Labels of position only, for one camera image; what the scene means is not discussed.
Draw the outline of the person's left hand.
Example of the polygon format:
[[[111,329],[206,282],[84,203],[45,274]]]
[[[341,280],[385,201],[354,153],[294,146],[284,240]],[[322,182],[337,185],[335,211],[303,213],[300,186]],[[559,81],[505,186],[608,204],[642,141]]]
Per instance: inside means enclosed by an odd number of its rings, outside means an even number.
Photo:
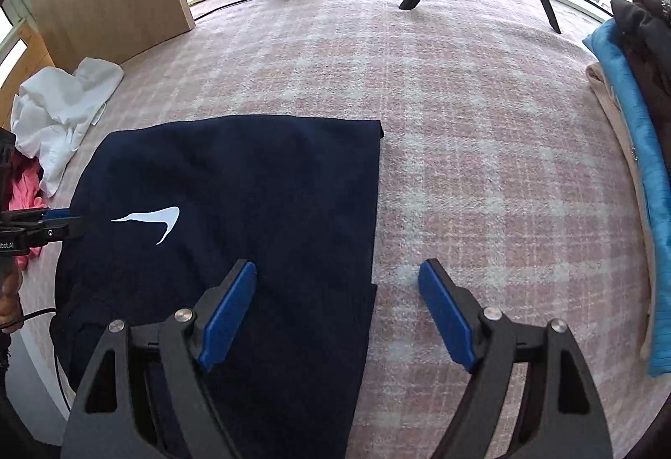
[[[22,272],[13,262],[1,278],[0,324],[2,333],[10,334],[22,327],[23,308],[19,296],[22,284]]]

